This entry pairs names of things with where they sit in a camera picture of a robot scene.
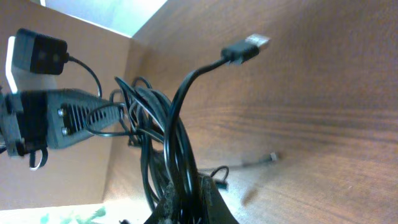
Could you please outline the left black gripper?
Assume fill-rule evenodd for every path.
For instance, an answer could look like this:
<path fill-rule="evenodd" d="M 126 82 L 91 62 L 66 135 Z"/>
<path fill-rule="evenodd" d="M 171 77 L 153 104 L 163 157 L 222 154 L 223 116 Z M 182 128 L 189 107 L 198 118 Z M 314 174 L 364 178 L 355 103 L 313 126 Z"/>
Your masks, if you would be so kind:
<path fill-rule="evenodd" d="M 101 131 L 116 124 L 121 110 L 78 89 L 2 93 L 4 148 L 10 157 L 22 157 L 47 145 L 64 149 L 92 137 L 87 128 Z"/>

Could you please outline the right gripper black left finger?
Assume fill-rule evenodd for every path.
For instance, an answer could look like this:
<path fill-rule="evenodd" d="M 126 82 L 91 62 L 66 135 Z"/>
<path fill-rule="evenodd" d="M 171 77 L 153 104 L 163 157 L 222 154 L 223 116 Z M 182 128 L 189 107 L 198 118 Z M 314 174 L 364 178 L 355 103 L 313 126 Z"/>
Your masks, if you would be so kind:
<path fill-rule="evenodd" d="M 164 196 L 145 224 L 181 224 L 180 198 L 173 183 L 166 187 Z"/>

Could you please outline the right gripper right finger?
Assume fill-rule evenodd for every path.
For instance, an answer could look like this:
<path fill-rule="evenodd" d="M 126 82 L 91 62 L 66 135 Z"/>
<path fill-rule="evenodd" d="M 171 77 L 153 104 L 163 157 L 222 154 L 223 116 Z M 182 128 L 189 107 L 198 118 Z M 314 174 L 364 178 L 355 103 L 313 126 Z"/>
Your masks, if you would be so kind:
<path fill-rule="evenodd" d="M 210 176 L 201 181 L 203 222 L 205 224 L 239 224 L 219 193 Z"/>

